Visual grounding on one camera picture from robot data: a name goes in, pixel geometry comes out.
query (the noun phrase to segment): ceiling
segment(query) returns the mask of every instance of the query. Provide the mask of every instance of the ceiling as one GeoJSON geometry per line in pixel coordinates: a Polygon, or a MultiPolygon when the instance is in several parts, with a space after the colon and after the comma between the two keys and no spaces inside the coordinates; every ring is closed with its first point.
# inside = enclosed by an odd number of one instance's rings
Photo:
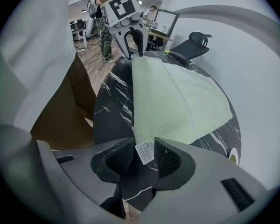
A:
{"type": "MultiPolygon", "coordinates": [[[[81,13],[81,11],[83,9],[88,11],[88,8],[87,8],[88,1],[89,0],[81,0],[79,2],[70,4],[69,5],[69,17],[74,17],[74,16],[79,15],[79,13],[81,13]]],[[[162,3],[161,0],[141,0],[141,1],[142,1],[142,5],[140,5],[140,8],[142,10],[145,10],[146,8],[151,7],[152,5],[156,5],[157,8],[159,8],[162,3]]]]}

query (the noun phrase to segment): white sleeve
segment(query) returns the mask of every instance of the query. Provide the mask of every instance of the white sleeve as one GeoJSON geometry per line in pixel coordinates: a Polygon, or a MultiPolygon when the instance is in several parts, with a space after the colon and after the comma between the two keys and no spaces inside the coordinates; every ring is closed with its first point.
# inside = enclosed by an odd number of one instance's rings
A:
{"type": "Polygon", "coordinates": [[[144,11],[143,16],[148,16],[149,10],[144,11]]]}
{"type": "Polygon", "coordinates": [[[0,124],[13,125],[28,90],[14,74],[2,53],[0,48],[0,124]]]}

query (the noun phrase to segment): round table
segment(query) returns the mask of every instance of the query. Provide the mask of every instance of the round table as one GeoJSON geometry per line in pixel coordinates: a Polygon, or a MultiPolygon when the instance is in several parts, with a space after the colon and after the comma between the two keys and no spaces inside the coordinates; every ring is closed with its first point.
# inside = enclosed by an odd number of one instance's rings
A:
{"type": "MultiPolygon", "coordinates": [[[[206,77],[211,77],[199,66],[193,63],[184,65],[161,51],[146,51],[144,55],[157,57],[165,63],[179,65],[189,70],[195,70],[206,77]]],[[[236,148],[240,159],[241,134],[238,119],[230,101],[229,105],[233,115],[232,119],[224,126],[196,140],[191,145],[208,149],[227,157],[229,157],[231,149],[236,148]],[[227,148],[227,154],[222,148],[223,145],[227,148]]],[[[96,144],[134,136],[133,79],[130,60],[120,58],[102,83],[95,105],[93,124],[96,144]]],[[[136,149],[134,149],[134,158],[119,183],[122,198],[134,208],[143,211],[153,198],[151,187],[156,180],[158,180],[156,161],[153,160],[147,165],[143,165],[136,149]]]]}

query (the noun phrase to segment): computer monitor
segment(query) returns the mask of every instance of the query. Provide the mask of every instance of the computer monitor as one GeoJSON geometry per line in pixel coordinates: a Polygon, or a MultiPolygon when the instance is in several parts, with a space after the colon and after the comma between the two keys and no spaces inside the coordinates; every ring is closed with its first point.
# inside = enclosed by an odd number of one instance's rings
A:
{"type": "Polygon", "coordinates": [[[154,28],[153,26],[152,31],[170,37],[178,17],[179,14],[177,13],[159,9],[154,19],[157,27],[154,28]]]}

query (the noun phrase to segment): sneaker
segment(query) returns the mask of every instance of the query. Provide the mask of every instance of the sneaker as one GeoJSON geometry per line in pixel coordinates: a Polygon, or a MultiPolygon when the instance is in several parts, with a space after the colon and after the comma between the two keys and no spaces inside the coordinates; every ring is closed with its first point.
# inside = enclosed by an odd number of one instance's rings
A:
{"type": "Polygon", "coordinates": [[[115,63],[115,62],[116,62],[114,59],[110,59],[110,60],[105,60],[105,59],[104,59],[104,61],[105,61],[105,62],[108,62],[108,63],[115,63]]]}

